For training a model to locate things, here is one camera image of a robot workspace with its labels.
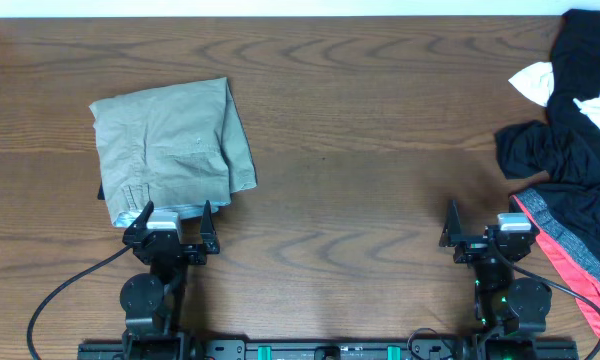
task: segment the white wall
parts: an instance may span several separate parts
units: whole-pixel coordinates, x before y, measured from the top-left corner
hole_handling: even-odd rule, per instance
[[[600,0],[0,0],[0,17],[559,15]]]

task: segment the folded gray cloth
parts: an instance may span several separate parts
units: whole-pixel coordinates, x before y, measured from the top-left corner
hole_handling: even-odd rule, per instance
[[[105,201],[127,227],[149,200],[183,219],[256,186],[249,144],[226,78],[116,96],[89,107]]]

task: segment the black cloth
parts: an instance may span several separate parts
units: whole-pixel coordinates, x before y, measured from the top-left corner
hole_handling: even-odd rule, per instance
[[[496,133],[497,160],[508,179],[546,170],[533,186],[551,215],[600,261],[600,130],[573,102],[600,95],[600,12],[570,10],[551,51],[550,126],[539,121]]]

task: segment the wooden surface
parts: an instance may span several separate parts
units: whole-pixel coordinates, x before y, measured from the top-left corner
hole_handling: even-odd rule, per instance
[[[121,248],[96,200],[95,100],[228,76],[259,186],[215,217],[185,325],[258,338],[467,331],[473,274],[437,247],[448,199],[476,231],[507,209],[492,134],[542,117],[507,79],[547,59],[555,17],[0,20],[0,359],[62,281]],[[195,221],[189,234],[197,232]],[[522,265],[554,281],[537,246]],[[54,299],[45,359],[124,330],[132,254]],[[546,335],[595,337],[554,292]]]

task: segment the folded garment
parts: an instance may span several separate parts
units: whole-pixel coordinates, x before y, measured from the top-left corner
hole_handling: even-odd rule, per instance
[[[536,240],[561,277],[600,306],[600,127],[585,114],[600,96],[600,12],[571,10],[564,20],[551,51],[550,126],[532,121],[500,130],[497,160],[509,179],[549,173],[549,182],[515,199],[540,228]],[[596,313],[578,305],[600,335]]]
[[[553,92],[553,66],[549,62],[538,62],[520,70],[509,79],[522,95],[540,106],[547,106]],[[600,94],[590,100],[573,99],[580,112],[600,128]]]
[[[111,223],[127,227],[152,200],[183,219],[256,186],[226,78],[144,90],[91,104]]]

